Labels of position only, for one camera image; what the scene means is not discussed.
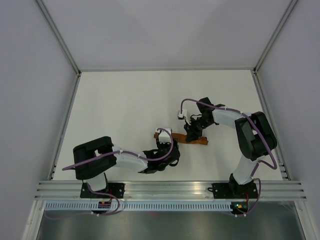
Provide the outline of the brown satin napkin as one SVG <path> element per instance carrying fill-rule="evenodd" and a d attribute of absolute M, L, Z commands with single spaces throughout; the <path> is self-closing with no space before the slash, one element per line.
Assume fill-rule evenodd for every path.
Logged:
<path fill-rule="evenodd" d="M 165 140 L 164 142 L 160 142 L 159 139 L 159 134 L 157 132 L 154 133 L 153 137 L 156 139 L 156 144 L 157 146 L 170 146 L 171 145 L 171 140 L 168 138 L 168 140 Z M 200 137 L 197 140 L 192 140 L 190 142 L 187 142 L 187 136 L 181 133 L 172 133 L 172 138 L 174 140 L 177 140 L 178 143 L 181 144 L 198 144 L 198 145 L 208 145 L 209 141 L 205 136 Z"/>

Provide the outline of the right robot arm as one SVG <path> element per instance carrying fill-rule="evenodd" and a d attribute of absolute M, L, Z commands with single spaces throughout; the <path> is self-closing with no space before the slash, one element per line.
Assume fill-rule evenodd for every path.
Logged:
<path fill-rule="evenodd" d="M 177 117 L 185 121 L 185 143 L 206 144 L 203 131 L 212 125 L 224 125 L 236 131 L 241 158 L 236 170 L 230 174 L 226 192 L 239 198 L 254 187 L 253 175 L 259 164 L 265 164 L 276 170 L 277 163 L 272 151 L 277 147 L 276 136 L 266 115 L 261 112 L 245 113 L 227 107 L 224 104 L 214 105 L 208 97 L 196 101 L 200 114 L 194 118 L 188 115 L 183 105 Z"/>

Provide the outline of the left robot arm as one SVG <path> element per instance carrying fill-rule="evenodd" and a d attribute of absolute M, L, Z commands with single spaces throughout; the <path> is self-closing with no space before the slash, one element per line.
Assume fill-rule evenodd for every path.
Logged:
<path fill-rule="evenodd" d="M 113 144 L 109 136 L 100 137 L 76 146 L 74 164 L 63 170 L 74 170 L 77 180 L 86 182 L 94 195 L 104 198 L 109 193 L 106 171 L 112 167 L 155 174 L 178 164 L 181 154 L 176 139 L 156 140 L 156 146 L 156 149 L 132 152 Z"/>

